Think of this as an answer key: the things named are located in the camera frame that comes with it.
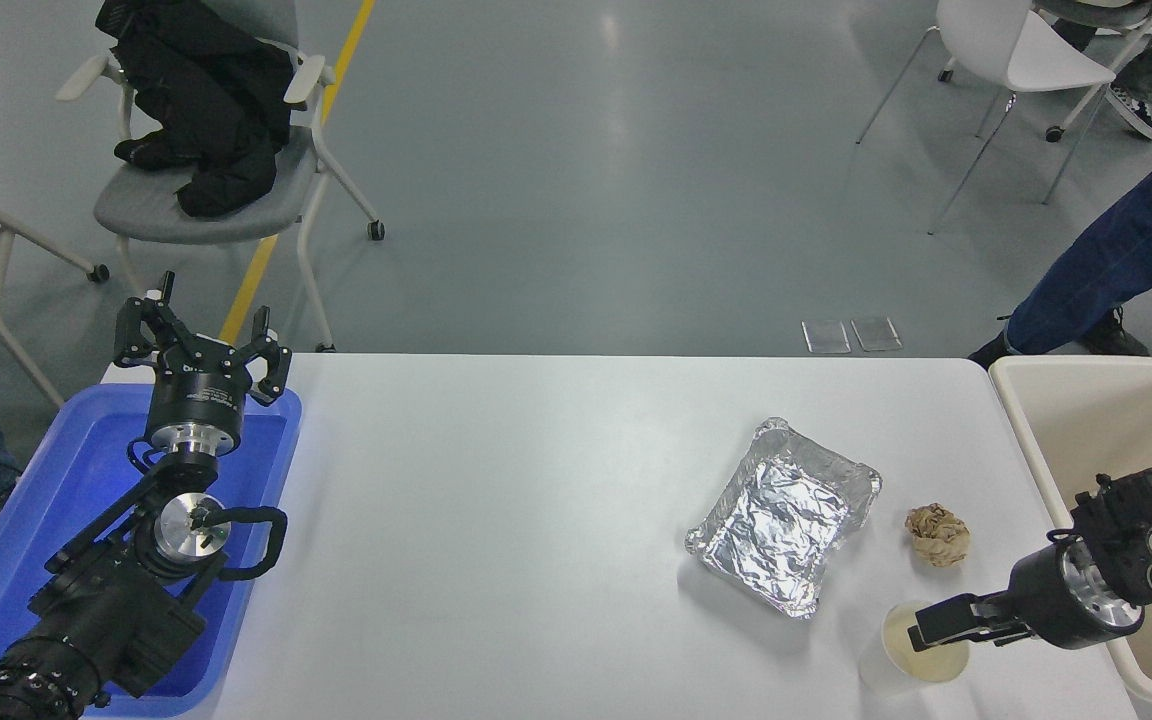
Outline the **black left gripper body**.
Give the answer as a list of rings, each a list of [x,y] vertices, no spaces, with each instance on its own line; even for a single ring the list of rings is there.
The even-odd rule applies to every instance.
[[[211,340],[170,344],[156,361],[146,429],[195,423],[241,430],[250,376],[233,347]]]

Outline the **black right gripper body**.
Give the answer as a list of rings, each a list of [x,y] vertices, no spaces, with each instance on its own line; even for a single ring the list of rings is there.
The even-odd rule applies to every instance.
[[[1091,564],[1076,544],[1049,544],[1011,568],[1011,609],[1029,632],[1062,650],[1100,642]]]

